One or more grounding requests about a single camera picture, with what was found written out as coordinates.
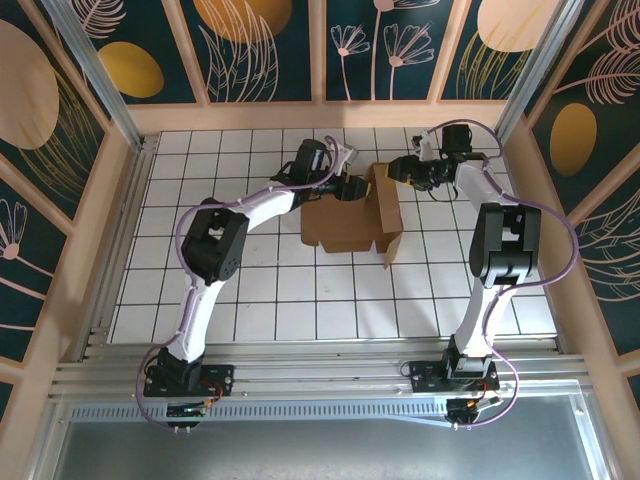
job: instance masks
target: beige circle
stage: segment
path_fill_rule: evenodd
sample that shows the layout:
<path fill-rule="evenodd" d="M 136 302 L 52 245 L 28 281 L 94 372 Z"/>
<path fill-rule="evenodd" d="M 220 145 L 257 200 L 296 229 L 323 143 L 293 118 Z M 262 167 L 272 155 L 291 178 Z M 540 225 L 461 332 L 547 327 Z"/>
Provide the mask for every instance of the beige circle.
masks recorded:
<path fill-rule="evenodd" d="M 58 84 L 47 56 L 0 20 L 0 138 L 22 149 L 44 145 L 58 122 Z"/>
<path fill-rule="evenodd" d="M 589 160 L 596 144 L 598 125 L 589 107 L 570 103 L 564 107 L 551 128 L 551 164 L 565 176 L 578 173 Z"/>
<path fill-rule="evenodd" d="M 524 52 L 536 46 L 547 27 L 557 0 L 482 0 L 478 34 L 499 52 Z"/>

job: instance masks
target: brown cardboard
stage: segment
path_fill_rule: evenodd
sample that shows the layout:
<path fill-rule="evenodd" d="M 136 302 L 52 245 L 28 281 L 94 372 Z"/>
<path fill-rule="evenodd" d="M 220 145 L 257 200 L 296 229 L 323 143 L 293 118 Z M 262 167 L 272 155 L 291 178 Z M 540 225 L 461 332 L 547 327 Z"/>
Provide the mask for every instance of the brown cardboard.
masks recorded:
<path fill-rule="evenodd" d="M 387 177 L 385 163 L 371 165 L 365 179 L 371 182 L 366 198 L 341 202 L 325 195 L 302 205 L 302 243 L 340 253 L 366 252 L 375 242 L 376 251 L 385 254 L 388 268 L 398 253 L 403 230 L 398 192 L 395 182 Z"/>

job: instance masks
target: metal bracket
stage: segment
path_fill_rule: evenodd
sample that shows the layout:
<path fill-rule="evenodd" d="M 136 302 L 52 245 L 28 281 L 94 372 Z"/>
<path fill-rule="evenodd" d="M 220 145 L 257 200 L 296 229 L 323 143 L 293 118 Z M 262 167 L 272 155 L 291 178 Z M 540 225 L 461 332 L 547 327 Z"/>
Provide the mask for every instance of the metal bracket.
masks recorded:
<path fill-rule="evenodd" d="M 200 382 L 189 390 L 186 385 L 169 381 L 165 372 L 157 365 L 149 367 L 144 385 L 145 397 L 198 397 L 208 398 L 231 395 L 234 382 L 233 365 L 202 365 Z"/>
<path fill-rule="evenodd" d="M 441 360 L 409 362 L 408 365 L 408 377 L 411 379 L 413 393 L 500 390 L 500 381 L 494 362 L 490 363 L 485 378 L 466 381 L 447 380 L 447 371 Z"/>

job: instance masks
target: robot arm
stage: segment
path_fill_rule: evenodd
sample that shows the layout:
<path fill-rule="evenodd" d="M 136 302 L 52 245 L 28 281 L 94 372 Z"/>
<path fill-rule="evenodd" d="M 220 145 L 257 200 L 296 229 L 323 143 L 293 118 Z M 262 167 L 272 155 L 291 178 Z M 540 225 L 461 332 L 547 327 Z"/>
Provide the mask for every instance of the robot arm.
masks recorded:
<path fill-rule="evenodd" d="M 388 176 L 430 191 L 450 183 L 464 192 L 478 212 L 478 220 L 469 252 L 474 276 L 473 291 L 462 324 L 451 336 L 440 362 L 413 362 L 414 392 L 497 390 L 499 384 L 492 351 L 495 327 L 516 290 L 498 297 L 485 319 L 487 309 L 500 291 L 524 283 L 537 265 L 541 212 L 502 198 L 484 175 L 486 157 L 471 148 L 468 125 L 456 124 L 443 129 L 440 159 L 431 158 L 428 135 L 414 138 L 418 156 L 400 157 L 389 164 Z M 468 415 L 466 400 L 451 410 Z"/>
<path fill-rule="evenodd" d="M 366 196 L 369 183 L 343 173 L 345 163 L 357 154 L 355 149 L 338 145 L 336 157 L 341 162 L 337 173 L 326 183 L 314 188 L 300 188 L 324 178 L 329 169 L 322 167 L 327 152 L 323 143 L 304 140 L 296 159 L 286 164 L 266 187 L 265 195 L 248 197 L 233 208 L 203 209 L 196 213 L 181 246 L 188 268 L 195 275 L 192 285 L 190 275 L 185 275 L 185 294 L 176 322 L 176 335 L 160 350 L 158 361 L 150 367 L 144 395 L 153 396 L 203 396 L 201 383 L 218 382 L 202 365 L 205 337 L 216 299 L 225 282 L 240 267 L 246 235 L 265 221 L 288 213 L 312 196 L 325 193 L 339 200 L 356 200 Z M 218 204 L 213 198 L 202 205 Z"/>

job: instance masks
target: metal frame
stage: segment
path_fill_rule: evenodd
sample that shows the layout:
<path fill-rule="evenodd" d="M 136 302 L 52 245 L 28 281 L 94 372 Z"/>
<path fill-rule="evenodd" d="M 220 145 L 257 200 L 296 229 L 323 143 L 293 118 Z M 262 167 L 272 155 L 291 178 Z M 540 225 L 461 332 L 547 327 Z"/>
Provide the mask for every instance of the metal frame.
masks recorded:
<path fill-rule="evenodd" d="M 100 263 L 100 279 L 91 292 L 88 316 L 82 324 L 71 355 L 73 361 L 82 360 L 91 329 L 101 325 L 108 326 L 111 323 L 119 289 L 117 279 L 121 279 L 124 273 L 127 253 L 131 247 L 133 230 L 157 144 L 157 136 L 145 137 L 141 151 L 134 154 L 132 162 L 127 162 L 128 171 L 124 179 L 124 188 L 116 200 L 121 206 L 120 212 L 115 224 L 108 226 L 105 232 L 105 235 L 110 238 L 110 248 Z"/>
<path fill-rule="evenodd" d="M 205 363 L 231 362 L 231 397 L 218 402 L 205 422 L 391 418 L 450 427 L 441 419 L 443 394 L 413 394 L 401 373 L 407 360 L 437 359 L 444 340 L 286 342 L 210 345 Z M 594 478 L 619 478 L 581 356 L 560 355 L 552 339 L 500 339 L 497 348 L 515 363 L 522 396 L 569 396 L 577 431 Z M 71 422 L 142 422 L 132 398 L 141 352 L 147 346 L 91 346 L 82 363 L 61 364 L 54 376 L 28 480 L 54 478 Z M 502 395 L 513 376 L 497 362 Z M 179 402 L 186 399 L 171 399 Z M 166 399 L 146 399 L 150 414 L 166 420 Z"/>
<path fill-rule="evenodd" d="M 496 133 L 505 143 L 520 120 L 529 100 L 556 58 L 564 39 L 580 14 L 584 0 L 564 0 L 556 10 L 541 36 L 541 40 L 529 56 L 520 77 L 516 81 L 507 105 L 496 125 Z"/>

